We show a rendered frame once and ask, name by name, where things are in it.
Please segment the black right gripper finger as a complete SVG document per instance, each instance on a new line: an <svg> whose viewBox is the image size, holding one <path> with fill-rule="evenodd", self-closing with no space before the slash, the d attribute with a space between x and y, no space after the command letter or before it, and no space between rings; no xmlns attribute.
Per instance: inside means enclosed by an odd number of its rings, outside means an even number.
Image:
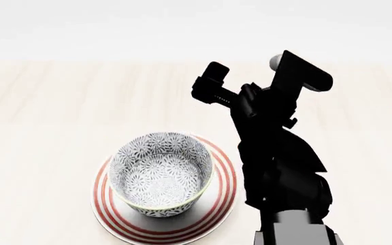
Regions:
<svg viewBox="0 0 392 245"><path fill-rule="evenodd" d="M233 99L233 93L223 88L223 80L228 73L228 67L215 61L211 62L193 84L192 97L208 104L229 105Z"/></svg>
<svg viewBox="0 0 392 245"><path fill-rule="evenodd" d="M243 114L248 118L253 116L255 113L254 109L254 100L257 96L257 93L261 90L261 87L256 85L255 83L244 84L241 87L240 95L240 108L243 111Z"/></svg>

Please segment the blue white floral bowl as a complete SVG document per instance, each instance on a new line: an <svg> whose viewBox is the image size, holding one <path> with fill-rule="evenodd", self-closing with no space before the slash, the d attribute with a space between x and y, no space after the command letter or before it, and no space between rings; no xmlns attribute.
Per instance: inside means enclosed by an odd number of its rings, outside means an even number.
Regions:
<svg viewBox="0 0 392 245"><path fill-rule="evenodd" d="M153 218L189 210L210 185L212 155L196 137L177 132L138 136L119 148L108 167L113 193Z"/></svg>

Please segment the white plate with red rings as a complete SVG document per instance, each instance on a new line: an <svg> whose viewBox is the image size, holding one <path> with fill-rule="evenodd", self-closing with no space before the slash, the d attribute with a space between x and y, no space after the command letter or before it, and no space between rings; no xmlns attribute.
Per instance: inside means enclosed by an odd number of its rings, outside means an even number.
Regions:
<svg viewBox="0 0 392 245"><path fill-rule="evenodd" d="M215 144L198 137L212 153L214 177L186 212L170 218L138 214L113 193L105 160L91 188L93 214L103 228L124 245L185 245L207 236L231 214L238 195L238 179L229 157Z"/></svg>

